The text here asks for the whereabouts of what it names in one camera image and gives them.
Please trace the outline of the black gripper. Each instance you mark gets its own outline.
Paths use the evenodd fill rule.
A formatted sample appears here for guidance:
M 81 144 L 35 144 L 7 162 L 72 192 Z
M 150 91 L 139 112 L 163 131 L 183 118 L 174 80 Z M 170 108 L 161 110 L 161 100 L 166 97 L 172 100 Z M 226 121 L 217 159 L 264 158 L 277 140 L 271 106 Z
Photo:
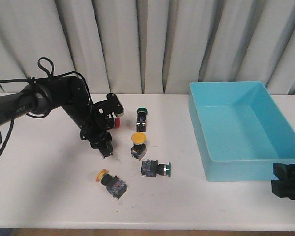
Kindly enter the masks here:
M 295 164 L 274 163 L 273 173 L 277 177 L 271 181 L 273 194 L 295 200 Z
M 112 136 L 107 131 L 112 128 L 108 113 L 104 113 L 108 99 L 96 102 L 90 107 L 90 114 L 80 130 L 80 139 L 88 140 L 93 149 L 113 150 Z

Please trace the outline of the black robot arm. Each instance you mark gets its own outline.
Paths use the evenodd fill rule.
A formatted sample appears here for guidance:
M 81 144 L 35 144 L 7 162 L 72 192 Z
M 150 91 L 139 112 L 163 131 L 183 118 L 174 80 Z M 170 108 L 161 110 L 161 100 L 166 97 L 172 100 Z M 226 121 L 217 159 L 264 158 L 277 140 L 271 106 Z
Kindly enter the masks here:
M 113 153 L 109 130 L 115 125 L 113 115 L 121 113 L 115 94 L 93 103 L 85 80 L 76 76 L 31 79 L 19 93 L 0 96 L 0 156 L 10 138 L 15 119 L 27 115 L 44 118 L 62 107 L 80 129 L 80 138 L 88 140 L 103 157 Z

